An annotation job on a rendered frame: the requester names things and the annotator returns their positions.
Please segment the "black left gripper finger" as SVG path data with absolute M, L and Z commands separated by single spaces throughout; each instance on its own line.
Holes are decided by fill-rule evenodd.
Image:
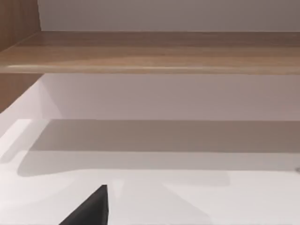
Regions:
M 101 185 L 59 225 L 108 225 L 107 185 Z

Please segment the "wooden open shelf unit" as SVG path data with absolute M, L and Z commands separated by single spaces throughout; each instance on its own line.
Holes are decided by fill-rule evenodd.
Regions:
M 300 0 L 0 0 L 0 112 L 44 75 L 300 74 Z

